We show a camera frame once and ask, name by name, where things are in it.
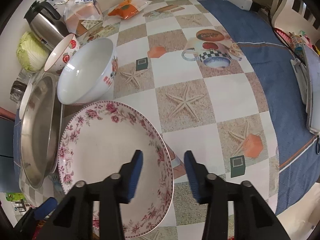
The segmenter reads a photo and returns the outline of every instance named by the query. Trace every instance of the zipper pull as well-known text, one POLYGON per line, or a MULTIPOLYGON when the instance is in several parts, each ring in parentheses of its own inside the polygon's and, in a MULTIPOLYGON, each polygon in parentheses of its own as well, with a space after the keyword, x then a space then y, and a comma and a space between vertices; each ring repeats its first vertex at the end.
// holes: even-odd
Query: zipper pull
POLYGON ((319 135, 317 136, 317 143, 316 143, 316 154, 320 153, 320 140, 319 135))

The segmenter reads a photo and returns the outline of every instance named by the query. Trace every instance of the orange package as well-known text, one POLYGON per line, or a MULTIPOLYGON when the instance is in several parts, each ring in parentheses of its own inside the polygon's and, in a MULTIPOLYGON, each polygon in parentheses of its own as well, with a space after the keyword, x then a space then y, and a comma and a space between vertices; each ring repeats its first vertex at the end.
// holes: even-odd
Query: orange package
POLYGON ((142 11, 150 3, 151 1, 146 0, 124 0, 115 9, 108 13, 108 15, 118 15, 122 19, 129 19, 138 12, 142 11))

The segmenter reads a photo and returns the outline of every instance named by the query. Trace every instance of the metal bowl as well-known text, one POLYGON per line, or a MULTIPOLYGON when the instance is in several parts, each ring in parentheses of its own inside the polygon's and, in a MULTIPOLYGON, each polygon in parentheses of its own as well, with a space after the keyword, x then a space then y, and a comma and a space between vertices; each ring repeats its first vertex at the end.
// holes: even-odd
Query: metal bowl
POLYGON ((56 77, 46 73, 35 85, 21 127, 21 160, 30 185, 39 188, 55 165, 61 103, 56 77))

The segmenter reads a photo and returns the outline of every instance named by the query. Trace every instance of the floral plate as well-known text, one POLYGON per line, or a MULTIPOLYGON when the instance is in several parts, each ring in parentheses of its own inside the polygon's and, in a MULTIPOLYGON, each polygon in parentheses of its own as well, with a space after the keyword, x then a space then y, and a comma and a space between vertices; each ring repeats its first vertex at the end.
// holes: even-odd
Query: floral plate
MULTIPOLYGON (((121 204, 126 238, 153 230, 166 215, 173 196, 173 173, 168 150, 152 124, 133 108, 115 101, 97 101, 69 122, 59 145, 59 174, 67 193, 78 180, 102 181, 143 152, 135 197, 121 204)), ((99 203, 93 207, 99 229, 99 203)))

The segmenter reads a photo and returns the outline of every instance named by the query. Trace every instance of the plastic bag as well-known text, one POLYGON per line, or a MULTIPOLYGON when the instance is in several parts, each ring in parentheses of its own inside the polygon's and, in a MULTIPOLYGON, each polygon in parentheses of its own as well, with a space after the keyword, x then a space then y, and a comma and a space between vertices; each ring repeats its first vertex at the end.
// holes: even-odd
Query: plastic bag
POLYGON ((124 0, 115 9, 113 9, 109 16, 118 15, 122 19, 129 19, 143 10, 151 1, 145 0, 124 0))
POLYGON ((68 31, 75 33, 77 36, 80 36, 87 31, 85 28, 86 22, 82 24, 83 21, 103 20, 100 6, 96 0, 47 0, 47 2, 52 5, 66 5, 63 14, 64 21, 68 31))

